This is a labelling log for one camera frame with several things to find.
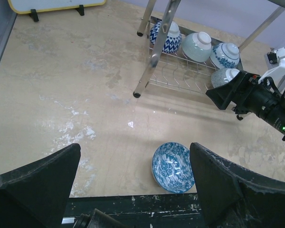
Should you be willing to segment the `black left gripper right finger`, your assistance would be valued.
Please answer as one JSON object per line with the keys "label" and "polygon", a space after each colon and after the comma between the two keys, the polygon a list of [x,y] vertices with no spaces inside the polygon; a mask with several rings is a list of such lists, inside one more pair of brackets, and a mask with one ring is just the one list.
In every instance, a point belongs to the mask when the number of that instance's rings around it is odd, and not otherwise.
{"label": "black left gripper right finger", "polygon": [[209,228],[285,228],[285,182],[190,145],[201,212]]}

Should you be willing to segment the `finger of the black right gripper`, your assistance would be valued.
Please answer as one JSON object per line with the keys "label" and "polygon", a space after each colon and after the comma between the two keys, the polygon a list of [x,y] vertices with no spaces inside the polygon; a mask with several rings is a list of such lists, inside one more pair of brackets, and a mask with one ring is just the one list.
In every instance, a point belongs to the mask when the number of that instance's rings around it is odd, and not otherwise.
{"label": "finger of the black right gripper", "polygon": [[229,83],[207,90],[206,96],[211,99],[219,110],[226,110],[236,93],[238,93],[245,74],[246,71],[241,70]]}

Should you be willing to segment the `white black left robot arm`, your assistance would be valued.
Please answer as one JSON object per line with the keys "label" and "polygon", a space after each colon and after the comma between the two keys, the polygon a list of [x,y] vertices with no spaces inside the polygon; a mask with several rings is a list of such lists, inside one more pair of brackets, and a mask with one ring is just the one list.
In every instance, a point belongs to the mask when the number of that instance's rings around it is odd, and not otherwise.
{"label": "white black left robot arm", "polygon": [[196,194],[69,203],[80,145],[0,175],[0,228],[285,228],[285,182],[190,145]]}

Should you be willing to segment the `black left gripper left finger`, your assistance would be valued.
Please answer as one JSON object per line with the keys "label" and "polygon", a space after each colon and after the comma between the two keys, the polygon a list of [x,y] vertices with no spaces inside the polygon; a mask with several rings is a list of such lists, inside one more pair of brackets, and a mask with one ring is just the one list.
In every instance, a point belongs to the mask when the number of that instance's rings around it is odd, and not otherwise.
{"label": "black left gripper left finger", "polygon": [[76,176],[81,147],[73,143],[0,175],[0,228],[58,228]]}

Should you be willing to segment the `white red rimmed bowl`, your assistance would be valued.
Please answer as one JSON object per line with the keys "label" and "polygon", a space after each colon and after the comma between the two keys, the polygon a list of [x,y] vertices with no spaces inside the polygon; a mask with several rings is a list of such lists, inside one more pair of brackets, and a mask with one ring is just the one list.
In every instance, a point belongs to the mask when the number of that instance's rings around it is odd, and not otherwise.
{"label": "white red rimmed bowl", "polygon": [[229,83],[240,71],[236,68],[223,68],[211,75],[211,83],[214,88]]}

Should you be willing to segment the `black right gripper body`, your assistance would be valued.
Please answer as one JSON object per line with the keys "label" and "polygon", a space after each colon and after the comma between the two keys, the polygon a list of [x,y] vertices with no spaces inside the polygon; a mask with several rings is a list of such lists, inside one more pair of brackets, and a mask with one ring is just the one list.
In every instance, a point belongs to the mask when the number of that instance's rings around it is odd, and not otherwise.
{"label": "black right gripper body", "polygon": [[240,71],[234,78],[235,95],[232,101],[236,104],[233,111],[238,120],[244,115],[254,113],[271,126],[285,125],[285,108],[282,105],[282,94],[277,89],[273,78],[266,77],[258,83],[259,75]]}

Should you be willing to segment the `blue floral bowl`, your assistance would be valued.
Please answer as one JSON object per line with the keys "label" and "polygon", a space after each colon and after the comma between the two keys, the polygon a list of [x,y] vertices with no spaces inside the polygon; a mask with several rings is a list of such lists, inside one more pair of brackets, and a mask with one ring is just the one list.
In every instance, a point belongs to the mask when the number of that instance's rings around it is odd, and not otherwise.
{"label": "blue floral bowl", "polygon": [[221,42],[212,47],[210,60],[219,69],[236,68],[240,60],[239,49],[233,43]]}

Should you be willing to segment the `light green celadon bowl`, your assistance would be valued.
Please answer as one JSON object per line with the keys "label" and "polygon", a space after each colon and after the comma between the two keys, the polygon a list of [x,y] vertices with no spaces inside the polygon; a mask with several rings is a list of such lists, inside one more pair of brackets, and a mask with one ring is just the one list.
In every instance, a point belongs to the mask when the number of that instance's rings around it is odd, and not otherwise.
{"label": "light green celadon bowl", "polygon": [[206,32],[187,35],[181,44],[183,53],[195,62],[206,62],[212,50],[211,37]]}

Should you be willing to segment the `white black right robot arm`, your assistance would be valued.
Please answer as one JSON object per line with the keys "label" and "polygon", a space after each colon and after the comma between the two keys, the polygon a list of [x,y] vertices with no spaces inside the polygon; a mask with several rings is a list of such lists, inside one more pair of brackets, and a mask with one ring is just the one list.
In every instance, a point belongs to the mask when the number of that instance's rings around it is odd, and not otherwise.
{"label": "white black right robot arm", "polygon": [[261,82],[259,79],[259,75],[240,71],[229,83],[208,90],[206,95],[220,110],[235,103],[232,111],[240,121],[254,113],[282,133],[285,141],[285,89],[280,93],[270,76]]}

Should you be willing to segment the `blue patterned bowl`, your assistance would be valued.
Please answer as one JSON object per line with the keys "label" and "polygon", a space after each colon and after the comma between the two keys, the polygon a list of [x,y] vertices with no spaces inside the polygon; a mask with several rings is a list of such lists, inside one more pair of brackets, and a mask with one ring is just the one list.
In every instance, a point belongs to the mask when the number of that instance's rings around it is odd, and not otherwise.
{"label": "blue patterned bowl", "polygon": [[152,157],[152,174],[166,191],[181,194],[195,184],[190,163],[190,151],[177,142],[166,142]]}

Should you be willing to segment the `red zigzag patterned bowl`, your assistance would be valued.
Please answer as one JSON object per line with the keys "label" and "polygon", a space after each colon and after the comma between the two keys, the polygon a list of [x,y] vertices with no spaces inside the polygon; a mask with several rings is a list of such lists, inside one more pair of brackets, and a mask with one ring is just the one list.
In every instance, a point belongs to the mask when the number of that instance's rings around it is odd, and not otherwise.
{"label": "red zigzag patterned bowl", "polygon": [[[150,31],[149,41],[154,45],[156,38],[160,30],[161,21],[154,24]],[[164,53],[176,53],[181,46],[182,36],[179,30],[179,26],[174,21],[171,23],[169,32],[167,34],[165,44],[162,52]]]}

